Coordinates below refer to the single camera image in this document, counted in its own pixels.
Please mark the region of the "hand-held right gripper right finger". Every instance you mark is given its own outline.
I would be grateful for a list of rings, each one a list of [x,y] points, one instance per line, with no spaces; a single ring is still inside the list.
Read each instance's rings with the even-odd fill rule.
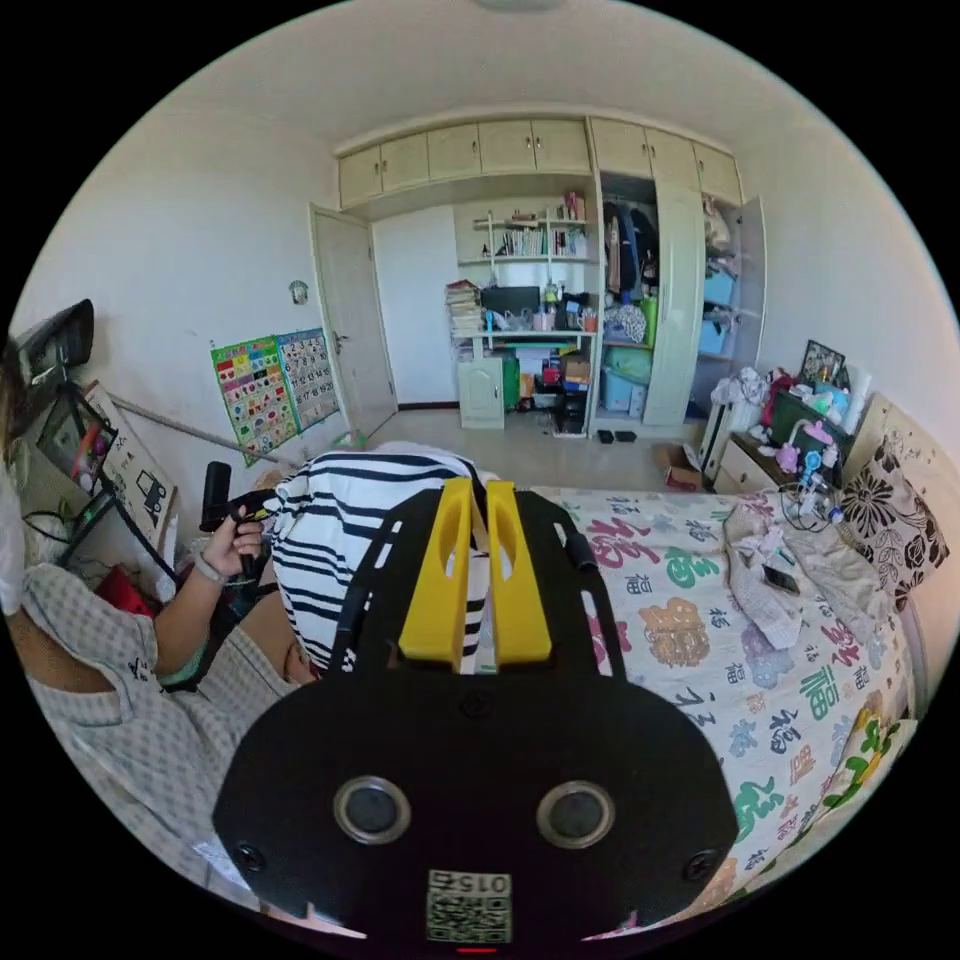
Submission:
[[[552,642],[515,486],[487,487],[490,600],[496,669],[549,661]]]

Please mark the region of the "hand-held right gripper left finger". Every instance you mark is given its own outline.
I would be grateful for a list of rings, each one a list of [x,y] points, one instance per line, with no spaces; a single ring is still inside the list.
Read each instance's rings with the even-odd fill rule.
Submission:
[[[439,492],[398,647],[414,663],[461,669],[467,612],[472,484],[449,479]]]

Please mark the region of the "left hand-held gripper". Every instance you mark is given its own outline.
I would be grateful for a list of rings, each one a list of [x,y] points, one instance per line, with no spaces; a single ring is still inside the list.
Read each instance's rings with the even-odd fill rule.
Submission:
[[[253,490],[241,496],[233,498],[226,503],[224,516],[232,520],[236,525],[251,523],[257,518],[263,519],[270,511],[267,504],[274,498],[275,490],[265,488]],[[259,558],[262,549],[252,555],[242,554],[242,573],[246,579],[254,579],[257,574]]]

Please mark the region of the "person's left hand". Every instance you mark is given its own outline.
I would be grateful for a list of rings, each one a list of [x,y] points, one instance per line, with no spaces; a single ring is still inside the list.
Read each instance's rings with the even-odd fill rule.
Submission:
[[[229,512],[210,535],[196,561],[197,569],[225,583],[243,572],[244,561],[260,555],[263,540],[262,523],[246,506]]]

